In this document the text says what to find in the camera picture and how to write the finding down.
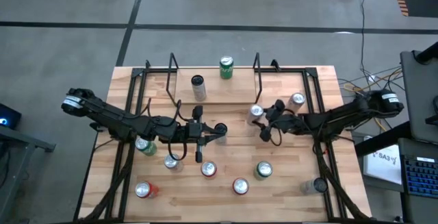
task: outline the black floor stripe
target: black floor stripe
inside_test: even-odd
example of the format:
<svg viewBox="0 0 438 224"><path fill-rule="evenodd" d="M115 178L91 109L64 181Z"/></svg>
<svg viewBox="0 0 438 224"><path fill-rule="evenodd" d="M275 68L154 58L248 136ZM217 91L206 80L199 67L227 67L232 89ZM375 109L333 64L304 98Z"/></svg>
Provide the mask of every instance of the black floor stripe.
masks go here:
<svg viewBox="0 0 438 224"><path fill-rule="evenodd" d="M134 6L132 7L131 16L129 17L128 27L126 29L125 35L123 36L122 45L120 46L120 51L118 52L116 66L122 66L125 61L126 51L128 50L129 41L131 40L132 30L134 28L134 23L137 19L138 10L140 9L140 4L142 0L135 0Z"/></svg>
<svg viewBox="0 0 438 224"><path fill-rule="evenodd" d="M124 29L124 23L44 23L0 21L0 26L8 27L43 27L43 28L92 28L92 29Z"/></svg>
<svg viewBox="0 0 438 224"><path fill-rule="evenodd" d="M136 24L134 29L183 30L183 31L230 31L230 32L310 32L310 33L354 33L360 34L362 28L328 27L278 27L246 25L161 25ZM421 34L436 35L438 29L364 29L365 34Z"/></svg>

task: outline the keyboard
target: keyboard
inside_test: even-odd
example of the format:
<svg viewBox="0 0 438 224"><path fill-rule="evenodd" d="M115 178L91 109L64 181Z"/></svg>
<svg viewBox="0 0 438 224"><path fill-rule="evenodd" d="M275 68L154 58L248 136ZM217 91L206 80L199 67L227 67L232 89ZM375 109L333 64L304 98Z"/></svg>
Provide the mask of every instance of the keyboard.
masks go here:
<svg viewBox="0 0 438 224"><path fill-rule="evenodd" d="M409 194L438 198L438 163L404 159Z"/></svg>

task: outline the green soda can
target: green soda can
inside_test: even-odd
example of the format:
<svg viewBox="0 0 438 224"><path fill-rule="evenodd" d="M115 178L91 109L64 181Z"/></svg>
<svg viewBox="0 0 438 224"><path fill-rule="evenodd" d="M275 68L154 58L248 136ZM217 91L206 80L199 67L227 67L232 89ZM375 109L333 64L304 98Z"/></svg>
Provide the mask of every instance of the green soda can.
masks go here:
<svg viewBox="0 0 438 224"><path fill-rule="evenodd" d="M264 180L272 174L272 165L269 162L262 161L257 163L254 169L254 177L257 180Z"/></svg>
<svg viewBox="0 0 438 224"><path fill-rule="evenodd" d="M220 77L223 79L231 79L233 76L234 60L231 56L224 56L219 61Z"/></svg>
<svg viewBox="0 0 438 224"><path fill-rule="evenodd" d="M152 156L157 153L157 145L153 141L147 141L140 137L136 140L136 147L147 156Z"/></svg>

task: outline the can lid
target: can lid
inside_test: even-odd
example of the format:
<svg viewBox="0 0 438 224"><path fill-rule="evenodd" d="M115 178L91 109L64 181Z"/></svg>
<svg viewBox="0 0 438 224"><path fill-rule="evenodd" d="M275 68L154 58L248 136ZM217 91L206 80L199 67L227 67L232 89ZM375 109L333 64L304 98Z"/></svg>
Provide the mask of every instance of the can lid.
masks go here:
<svg viewBox="0 0 438 224"><path fill-rule="evenodd" d="M151 186L149 186L148 182L140 182L136 186L136 194L139 197L145 197L151 191Z"/></svg>
<svg viewBox="0 0 438 224"><path fill-rule="evenodd" d="M233 63L233 58L231 56L224 56L220 59L220 63L225 66L231 65Z"/></svg>
<svg viewBox="0 0 438 224"><path fill-rule="evenodd" d="M251 106L251 114L260 116L263 114L263 108L260 105L254 104Z"/></svg>
<svg viewBox="0 0 438 224"><path fill-rule="evenodd" d="M294 101L294 103L303 104L306 99L301 93L295 93L292 95L292 100Z"/></svg>
<svg viewBox="0 0 438 224"><path fill-rule="evenodd" d="M205 176L212 176L216 173L216 164L214 162L204 162L201 166L201 172Z"/></svg>
<svg viewBox="0 0 438 224"><path fill-rule="evenodd" d="M267 177L272 174L272 165L266 161L259 162L257 165L257 170L261 176Z"/></svg>
<svg viewBox="0 0 438 224"><path fill-rule="evenodd" d="M315 190L317 190L318 192L320 192L320 193L324 193L324 192L326 192L327 191L327 188L328 188L328 186L327 186L327 182L325 181L325 180L323 180L322 178L316 178L314 181L313 181L313 185L314 185L314 187L315 187Z"/></svg>
<svg viewBox="0 0 438 224"><path fill-rule="evenodd" d="M179 159L179 156L176 154L173 154L173 157ZM166 166L167 168L174 168L176 167L176 165L178 165L178 161L174 160L172 156L167 155L166 158L164 158L164 166Z"/></svg>
<svg viewBox="0 0 438 224"><path fill-rule="evenodd" d="M215 130L218 130L219 132L226 133L228 131L227 125L224 123L218 123L214 126Z"/></svg>
<svg viewBox="0 0 438 224"><path fill-rule="evenodd" d="M194 86L200 86L201 84L203 84L204 82L204 78L201 75L195 75L192 77L192 84Z"/></svg>
<svg viewBox="0 0 438 224"><path fill-rule="evenodd" d="M245 194L249 189L248 181L244 178L237 178L233 183L233 188L237 194Z"/></svg>
<svg viewBox="0 0 438 224"><path fill-rule="evenodd" d="M137 138L136 147L137 149L146 149L149 146L149 141L143 138Z"/></svg>

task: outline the blue light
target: blue light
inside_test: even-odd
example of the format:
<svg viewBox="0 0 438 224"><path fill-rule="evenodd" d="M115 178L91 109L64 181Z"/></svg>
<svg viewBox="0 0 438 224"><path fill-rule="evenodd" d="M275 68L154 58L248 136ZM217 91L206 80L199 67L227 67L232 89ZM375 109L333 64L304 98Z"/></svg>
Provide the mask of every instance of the blue light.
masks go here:
<svg viewBox="0 0 438 224"><path fill-rule="evenodd" d="M8 124L8 120L5 118L0 118L0 124L1 125L7 125Z"/></svg>

